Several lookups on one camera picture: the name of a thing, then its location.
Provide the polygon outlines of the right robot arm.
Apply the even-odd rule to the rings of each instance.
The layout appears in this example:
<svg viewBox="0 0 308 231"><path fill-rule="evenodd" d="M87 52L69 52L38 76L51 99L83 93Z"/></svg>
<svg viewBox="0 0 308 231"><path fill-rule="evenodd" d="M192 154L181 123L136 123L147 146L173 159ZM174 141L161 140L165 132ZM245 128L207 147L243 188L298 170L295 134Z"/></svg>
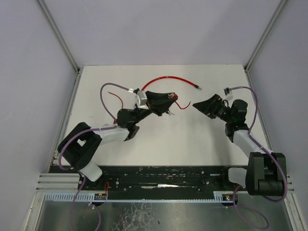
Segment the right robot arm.
<svg viewBox="0 0 308 231"><path fill-rule="evenodd" d="M208 100L194 103L193 107L211 119L225 122L225 134L247 156L245 169L228 170L229 181L245 187L250 195L258 195L274 201L286 197L286 159L282 153L266 149L250 132L246 124L247 102L236 99L232 105L214 94Z"/></svg>

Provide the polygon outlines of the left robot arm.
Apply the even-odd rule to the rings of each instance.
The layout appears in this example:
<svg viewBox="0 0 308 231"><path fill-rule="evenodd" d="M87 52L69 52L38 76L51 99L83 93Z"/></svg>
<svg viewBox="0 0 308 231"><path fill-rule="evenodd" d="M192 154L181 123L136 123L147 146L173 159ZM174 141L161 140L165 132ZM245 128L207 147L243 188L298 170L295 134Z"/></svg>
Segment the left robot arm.
<svg viewBox="0 0 308 231"><path fill-rule="evenodd" d="M58 165L61 169L64 158L73 170L92 182L102 175L102 170L92 160L99 146L116 142L129 141L135 137L140 127L137 124L151 114L162 116L169 113L170 106L178 96L174 92L155 93L139 90L136 92L137 103L133 109L120 109L115 124L102 128L92 128L80 122L58 145L60 154Z"/></svg>

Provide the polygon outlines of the left aluminium frame post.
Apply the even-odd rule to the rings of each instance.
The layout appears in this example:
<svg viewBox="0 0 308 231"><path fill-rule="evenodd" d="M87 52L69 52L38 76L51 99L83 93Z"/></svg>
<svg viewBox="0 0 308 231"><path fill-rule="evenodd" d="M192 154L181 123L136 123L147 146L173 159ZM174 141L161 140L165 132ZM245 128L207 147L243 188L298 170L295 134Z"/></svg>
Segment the left aluminium frame post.
<svg viewBox="0 0 308 231"><path fill-rule="evenodd" d="M40 7L45 19L47 20L47 23L49 24L56 40L58 41L64 55L66 56L68 62L70 63L71 67L73 68L73 70L76 73L79 73L80 67L78 66L78 64L77 64L75 58L73 57L65 39L63 38L62 33L59 30L59 28L56 24L56 21L55 21L53 15L51 14L46 2L44 0L37 0L36 3Z"/></svg>

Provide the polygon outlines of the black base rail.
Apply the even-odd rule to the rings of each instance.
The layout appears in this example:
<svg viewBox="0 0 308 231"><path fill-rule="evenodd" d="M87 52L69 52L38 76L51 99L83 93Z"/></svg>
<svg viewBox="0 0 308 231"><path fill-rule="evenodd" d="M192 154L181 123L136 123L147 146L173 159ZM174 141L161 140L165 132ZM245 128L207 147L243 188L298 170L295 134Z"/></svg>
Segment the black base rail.
<svg viewBox="0 0 308 231"><path fill-rule="evenodd" d="M244 184L250 195L282 196L283 180L278 170L240 166L244 183L229 179L230 166L100 166L103 175L92 182L86 180L83 191L95 191L109 200L202 200L214 199L214 192L232 192Z"/></svg>

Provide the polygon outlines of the right aluminium frame post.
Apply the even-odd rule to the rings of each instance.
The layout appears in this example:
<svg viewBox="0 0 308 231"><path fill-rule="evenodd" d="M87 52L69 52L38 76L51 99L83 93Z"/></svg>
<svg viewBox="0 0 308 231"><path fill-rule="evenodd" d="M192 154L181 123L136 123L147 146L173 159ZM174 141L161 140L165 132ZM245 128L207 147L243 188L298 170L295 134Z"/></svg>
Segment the right aluminium frame post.
<svg viewBox="0 0 308 231"><path fill-rule="evenodd" d="M272 14L270 20L268 21L264 31L262 32L252 54L250 55L248 61L244 65L244 71L247 73L250 68L252 67L255 59L257 58L258 54L260 53L264 43L266 42L268 36L270 35L272 29L274 28L277 20L279 19L280 15L282 14L283 10L285 9L288 0L281 0L279 1L279 4L277 5L274 13Z"/></svg>

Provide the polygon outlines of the aluminium frame post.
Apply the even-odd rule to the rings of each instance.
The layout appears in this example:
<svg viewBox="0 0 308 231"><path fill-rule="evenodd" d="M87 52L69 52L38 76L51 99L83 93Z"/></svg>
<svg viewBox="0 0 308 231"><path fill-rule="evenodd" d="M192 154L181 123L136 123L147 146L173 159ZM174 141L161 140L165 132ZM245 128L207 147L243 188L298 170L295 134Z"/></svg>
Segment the aluminium frame post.
<svg viewBox="0 0 308 231"><path fill-rule="evenodd" d="M272 14L270 20L268 21L264 31L262 32L252 54L250 55L248 61L244 65L244 71L247 73L250 68L252 67L255 59L257 58L258 54L260 53L264 43L266 42L268 36L270 35L272 29L274 28L277 20L279 19L280 15L282 14L283 10L285 9L288 0L281 0L279 1L279 4L277 5L274 13Z"/></svg>
<svg viewBox="0 0 308 231"><path fill-rule="evenodd" d="M58 41L64 55L66 56L68 62L70 63L71 67L73 68L73 70L76 73L79 73L80 67L78 66L78 64L77 64L75 58L73 57L65 39L63 38L62 33L59 30L59 28L56 24L56 21L55 21L53 15L51 14L46 2L44 0L37 0L36 3L40 7L45 19L47 20L47 23L49 24L56 40Z"/></svg>

